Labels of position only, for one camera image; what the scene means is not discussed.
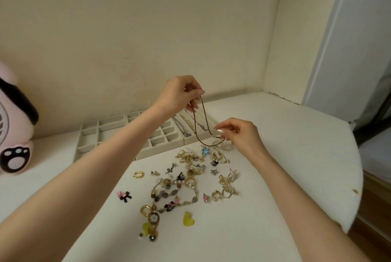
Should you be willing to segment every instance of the yellow heart charm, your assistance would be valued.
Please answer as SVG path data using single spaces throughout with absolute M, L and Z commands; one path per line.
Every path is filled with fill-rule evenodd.
M 183 225 L 192 226 L 193 224 L 194 224 L 194 220 L 190 218 L 190 213 L 185 212 L 185 215 L 183 216 Z

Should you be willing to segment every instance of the beige jewelry tray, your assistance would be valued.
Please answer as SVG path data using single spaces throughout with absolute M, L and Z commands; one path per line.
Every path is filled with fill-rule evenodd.
M 125 127 L 126 124 L 136 119 L 142 112 L 144 112 L 144 110 L 83 122 L 80 127 L 79 141 L 76 147 L 74 162 L 82 156 L 87 155 L 88 152 L 90 152 L 96 146 L 100 145 L 102 142 L 108 140 L 117 131 Z M 198 124 L 194 123 L 193 113 L 182 110 L 175 115 L 175 118 L 191 134 L 191 136 L 185 137 L 180 131 L 182 126 L 178 127 L 176 122 L 170 118 L 151 134 L 148 141 L 136 156 L 135 160 L 159 154 L 198 141 L 196 134 L 191 130 L 191 128 L 180 115 L 185 117 L 185 119 L 188 120 L 193 127 L 196 127 L 197 136 L 200 140 L 211 137 L 208 131 L 204 131 L 200 126 L 198 126 Z M 208 115 L 207 118 L 212 134 L 218 135 L 219 133 L 214 129 L 214 126 L 217 125 L 217 122 Z M 202 109 L 196 111 L 195 119 L 199 124 L 204 126 L 206 130 L 208 130 L 205 121 L 205 115 Z

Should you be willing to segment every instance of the plush toy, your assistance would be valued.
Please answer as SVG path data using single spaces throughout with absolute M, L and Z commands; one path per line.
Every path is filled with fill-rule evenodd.
M 0 169 L 15 173 L 29 163 L 30 141 L 39 116 L 17 87 L 16 75 L 0 62 Z

